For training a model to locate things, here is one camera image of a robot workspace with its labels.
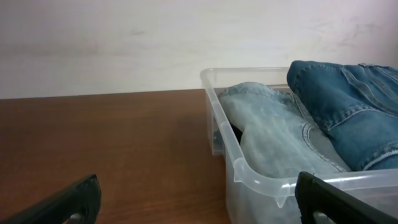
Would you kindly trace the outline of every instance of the folded clothing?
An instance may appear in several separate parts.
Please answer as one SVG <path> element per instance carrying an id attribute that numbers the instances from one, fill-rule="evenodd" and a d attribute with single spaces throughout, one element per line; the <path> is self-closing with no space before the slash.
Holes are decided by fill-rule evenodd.
<path id="1" fill-rule="evenodd" d="M 295 61 L 289 87 L 353 170 L 398 168 L 398 71 Z"/>
<path id="2" fill-rule="evenodd" d="M 285 178 L 301 171 L 349 170 L 293 93 L 241 83 L 225 89 L 219 100 L 230 123 L 242 131 L 241 149 L 259 174 Z"/>

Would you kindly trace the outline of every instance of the denim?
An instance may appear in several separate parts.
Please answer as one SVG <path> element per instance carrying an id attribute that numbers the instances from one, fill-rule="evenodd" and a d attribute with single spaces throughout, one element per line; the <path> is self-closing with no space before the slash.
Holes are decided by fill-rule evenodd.
<path id="1" fill-rule="evenodd" d="M 398 168 L 398 71 L 292 63 L 287 82 L 353 170 Z"/>
<path id="2" fill-rule="evenodd" d="M 241 83 L 225 89 L 219 100 L 230 123 L 243 132 L 242 152 L 257 173 L 285 178 L 301 171 L 331 174 L 349 169 L 293 93 Z M 327 155 L 314 145 L 327 149 Z"/>

